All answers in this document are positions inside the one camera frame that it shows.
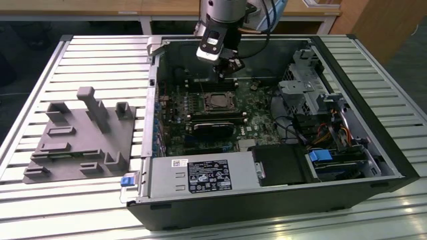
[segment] barcode sticker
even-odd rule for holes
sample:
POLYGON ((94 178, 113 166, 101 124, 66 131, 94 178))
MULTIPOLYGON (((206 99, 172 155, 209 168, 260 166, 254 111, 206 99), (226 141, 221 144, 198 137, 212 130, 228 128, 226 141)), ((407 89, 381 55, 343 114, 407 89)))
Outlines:
POLYGON ((172 168, 173 167, 186 167, 188 159, 172 159, 172 168))

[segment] metal bracket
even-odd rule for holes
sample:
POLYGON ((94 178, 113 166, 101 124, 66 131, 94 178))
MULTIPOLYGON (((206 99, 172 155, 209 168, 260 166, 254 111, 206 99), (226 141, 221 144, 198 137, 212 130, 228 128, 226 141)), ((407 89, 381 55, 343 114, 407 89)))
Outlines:
POLYGON ((162 37, 153 35, 146 40, 146 52, 148 56, 156 55, 161 52, 160 48, 162 47, 162 37))
POLYGON ((319 58, 315 51, 312 51, 311 49, 304 49, 295 52, 293 61, 296 65, 313 67, 319 62, 319 58))
POLYGON ((280 81, 279 87, 284 94, 303 94, 313 91, 313 87, 301 81, 280 81))

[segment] slotted aluminum platform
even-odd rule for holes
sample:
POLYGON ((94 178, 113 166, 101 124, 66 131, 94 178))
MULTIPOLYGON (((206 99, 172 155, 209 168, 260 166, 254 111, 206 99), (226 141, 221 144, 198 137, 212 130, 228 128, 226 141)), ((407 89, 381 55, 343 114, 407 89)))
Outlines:
MULTIPOLYGON (((102 99, 106 107, 121 101, 136 106, 129 170, 140 168, 149 70, 146 38, 74 36, 57 45, 0 148, 0 239, 359 240, 407 239, 425 234, 425 114, 360 43, 344 35, 323 36, 321 39, 421 176, 400 190, 380 194, 347 210, 149 232, 120 203, 118 177, 32 185, 21 183, 24 169, 48 122, 44 111, 49 101, 65 101, 69 108, 82 108, 82 102, 76 99, 81 86, 96 89, 94 97, 102 99)), ((325 77, 339 92, 333 77, 328 74, 325 77)))

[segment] blue latch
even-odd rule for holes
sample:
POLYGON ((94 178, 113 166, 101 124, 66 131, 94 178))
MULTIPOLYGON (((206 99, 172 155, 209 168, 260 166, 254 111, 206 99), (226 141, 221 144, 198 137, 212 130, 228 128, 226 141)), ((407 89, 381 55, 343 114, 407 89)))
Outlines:
POLYGON ((121 187, 130 187, 134 185, 134 176, 124 176, 120 181, 121 187))
POLYGON ((312 162, 315 161, 331 161, 332 156, 329 153, 329 150, 312 150, 311 153, 308 153, 309 159, 312 162))

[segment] motherboard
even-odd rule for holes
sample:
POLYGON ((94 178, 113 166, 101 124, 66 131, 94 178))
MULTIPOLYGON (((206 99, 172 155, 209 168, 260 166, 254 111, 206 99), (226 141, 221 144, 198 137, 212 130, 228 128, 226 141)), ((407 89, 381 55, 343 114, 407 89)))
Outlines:
POLYGON ((254 79, 193 79, 160 98, 166 156, 245 152, 280 143, 269 112, 270 86, 254 79))

